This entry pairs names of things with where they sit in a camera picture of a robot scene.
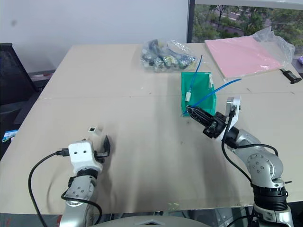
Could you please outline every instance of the pink paper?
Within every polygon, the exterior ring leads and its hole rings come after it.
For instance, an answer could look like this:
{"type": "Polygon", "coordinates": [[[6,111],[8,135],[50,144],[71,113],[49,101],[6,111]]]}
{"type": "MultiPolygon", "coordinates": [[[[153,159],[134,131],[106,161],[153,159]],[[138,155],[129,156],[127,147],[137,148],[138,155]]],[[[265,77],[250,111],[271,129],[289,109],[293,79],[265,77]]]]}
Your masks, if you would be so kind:
{"type": "Polygon", "coordinates": [[[206,46],[226,78],[282,68],[254,38],[206,40],[206,46]]]}

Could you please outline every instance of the blue cable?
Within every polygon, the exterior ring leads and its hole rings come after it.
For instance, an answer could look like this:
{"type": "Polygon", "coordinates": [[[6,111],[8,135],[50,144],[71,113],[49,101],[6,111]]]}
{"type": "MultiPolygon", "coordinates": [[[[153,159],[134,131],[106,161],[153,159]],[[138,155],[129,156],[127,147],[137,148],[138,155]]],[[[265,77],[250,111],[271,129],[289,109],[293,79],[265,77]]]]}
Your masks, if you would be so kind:
{"type": "Polygon", "coordinates": [[[207,94],[206,96],[204,96],[203,98],[201,98],[198,102],[196,102],[195,104],[193,104],[192,107],[195,107],[195,106],[199,105],[201,102],[203,102],[204,100],[206,100],[209,96],[213,95],[214,93],[216,93],[217,91],[221,90],[222,88],[225,88],[226,86],[228,86],[228,85],[230,85],[230,84],[232,84],[234,82],[237,82],[239,80],[242,80],[242,79],[235,79],[235,80],[232,80],[232,81],[230,81],[230,82],[222,85],[221,87],[218,87],[217,89],[213,90],[212,92],[210,92],[209,94],[207,94]]]}
{"type": "Polygon", "coordinates": [[[198,67],[197,67],[197,69],[196,69],[196,71],[195,71],[195,73],[194,73],[194,75],[193,75],[193,78],[191,79],[191,83],[190,83],[190,86],[189,86],[189,89],[188,89],[189,91],[191,91],[191,89],[193,88],[194,81],[195,81],[195,79],[196,79],[196,77],[197,77],[197,72],[198,72],[198,69],[199,69],[200,64],[201,64],[202,56],[203,56],[203,55],[201,55],[201,58],[200,58],[198,67]]]}

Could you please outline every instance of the green box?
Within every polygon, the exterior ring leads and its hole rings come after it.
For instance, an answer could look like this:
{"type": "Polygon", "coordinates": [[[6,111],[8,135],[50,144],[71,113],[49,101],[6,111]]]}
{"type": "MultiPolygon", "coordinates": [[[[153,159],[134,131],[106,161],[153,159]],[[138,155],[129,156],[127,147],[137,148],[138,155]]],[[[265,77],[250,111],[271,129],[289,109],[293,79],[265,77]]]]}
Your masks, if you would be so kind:
{"type": "MultiPolygon", "coordinates": [[[[211,72],[197,72],[193,87],[191,89],[190,101],[186,102],[185,95],[186,92],[189,90],[189,86],[191,84],[193,75],[194,72],[181,72],[182,114],[184,113],[185,107],[187,105],[195,104],[201,98],[208,95],[210,92],[214,91],[214,83],[212,80],[211,72]]],[[[201,107],[203,110],[207,111],[211,115],[214,115],[216,111],[216,100],[217,100],[216,95],[213,94],[197,106],[201,107]]]]}

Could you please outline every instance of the table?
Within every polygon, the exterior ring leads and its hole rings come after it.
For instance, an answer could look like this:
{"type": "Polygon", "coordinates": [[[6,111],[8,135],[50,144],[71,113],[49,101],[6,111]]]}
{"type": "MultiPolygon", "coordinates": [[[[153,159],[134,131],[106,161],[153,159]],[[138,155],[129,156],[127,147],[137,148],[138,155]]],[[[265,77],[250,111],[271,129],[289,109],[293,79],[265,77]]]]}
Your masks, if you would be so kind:
{"type": "MultiPolygon", "coordinates": [[[[204,44],[188,44],[201,71],[211,71],[215,87],[224,84],[204,44]]],[[[112,143],[111,157],[98,177],[98,204],[104,213],[206,209],[253,204],[246,178],[224,158],[220,144],[203,127],[180,117],[180,74],[145,72],[141,45],[77,45],[21,125],[0,162],[0,212],[34,214],[27,190],[32,166],[59,148],[83,138],[95,149],[102,129],[112,143]]],[[[295,73],[290,65],[288,70],[295,73]]],[[[217,93],[224,113],[229,96],[241,95],[236,127],[276,147],[284,163],[288,202],[303,200],[303,82],[291,85],[279,71],[244,78],[217,93]]],[[[228,151],[231,159],[244,164],[228,151]]],[[[33,192],[43,214],[61,214],[60,195],[73,176],[68,157],[53,157],[36,169],[33,192]]]]}

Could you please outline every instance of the black cable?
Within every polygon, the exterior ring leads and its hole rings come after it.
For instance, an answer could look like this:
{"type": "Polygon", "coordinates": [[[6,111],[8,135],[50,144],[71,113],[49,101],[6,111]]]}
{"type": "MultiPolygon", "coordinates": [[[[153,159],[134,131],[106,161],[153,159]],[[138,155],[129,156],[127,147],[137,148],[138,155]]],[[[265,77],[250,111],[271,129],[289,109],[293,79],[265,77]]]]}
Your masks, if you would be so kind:
{"type": "Polygon", "coordinates": [[[250,215],[250,210],[248,207],[245,207],[245,213],[246,213],[246,215],[250,215]]]}
{"type": "Polygon", "coordinates": [[[82,199],[76,199],[76,198],[71,198],[71,197],[65,197],[64,195],[67,192],[67,190],[61,195],[61,199],[66,200],[66,201],[83,202],[83,203],[87,203],[87,204],[90,204],[90,205],[96,207],[98,209],[98,211],[99,211],[99,217],[98,217],[98,219],[97,219],[97,221],[95,222],[94,225],[98,224],[100,222],[100,220],[101,220],[101,217],[102,217],[102,209],[101,209],[101,207],[97,203],[89,201],[89,200],[82,200],[82,199]]]}
{"type": "Polygon", "coordinates": [[[239,218],[235,219],[234,221],[232,221],[231,223],[229,223],[227,227],[231,227],[232,224],[234,224],[238,220],[241,220],[241,219],[244,219],[244,218],[249,218],[249,217],[250,217],[250,215],[245,215],[245,216],[239,217],[239,218]]]}
{"type": "Polygon", "coordinates": [[[266,147],[266,148],[270,148],[270,149],[272,149],[275,152],[275,155],[277,155],[279,157],[277,149],[275,149],[273,146],[270,146],[270,145],[267,145],[267,144],[253,143],[253,144],[238,146],[237,148],[251,148],[251,147],[266,147]]]}
{"type": "Polygon", "coordinates": [[[52,154],[46,156],[45,158],[41,159],[41,160],[32,168],[32,170],[30,171],[29,176],[28,176],[28,191],[29,191],[29,195],[30,195],[30,198],[31,198],[31,200],[32,200],[32,202],[33,202],[33,205],[34,205],[34,207],[35,207],[35,210],[36,210],[36,212],[37,212],[37,215],[38,215],[38,217],[39,217],[39,219],[40,219],[40,221],[41,221],[41,223],[42,223],[42,225],[43,225],[44,227],[47,227],[47,225],[46,225],[45,221],[44,221],[43,218],[42,218],[42,215],[41,215],[41,213],[40,213],[40,211],[39,211],[39,208],[38,208],[38,206],[37,206],[37,203],[36,203],[36,201],[35,201],[35,198],[34,198],[34,195],[33,195],[33,191],[32,191],[32,176],[33,176],[34,170],[38,167],[38,165],[40,165],[41,163],[43,163],[43,162],[44,162],[45,160],[47,160],[48,158],[50,158],[50,157],[52,157],[52,156],[55,156],[55,155],[56,155],[56,152],[54,152],[54,153],[52,153],[52,154]]]}
{"type": "Polygon", "coordinates": [[[254,219],[254,216],[255,216],[255,209],[254,209],[254,207],[252,207],[251,215],[250,215],[250,217],[247,218],[248,227],[251,226],[251,223],[252,223],[252,220],[254,219]]]}
{"type": "Polygon", "coordinates": [[[229,161],[234,167],[236,167],[241,173],[243,173],[243,175],[250,181],[251,183],[251,178],[240,168],[238,167],[233,161],[230,160],[230,158],[227,156],[226,154],[226,151],[225,151],[225,141],[226,141],[226,135],[228,133],[228,130],[231,126],[231,123],[232,123],[232,118],[233,118],[233,115],[230,114],[229,116],[229,119],[228,119],[228,122],[227,122],[227,125],[226,125],[226,128],[225,128],[225,132],[224,132],[224,135],[223,135],[223,139],[222,139],[222,143],[221,143],[221,148],[222,148],[222,151],[223,151],[223,154],[225,156],[225,158],[227,159],[227,161],[229,161]]]}

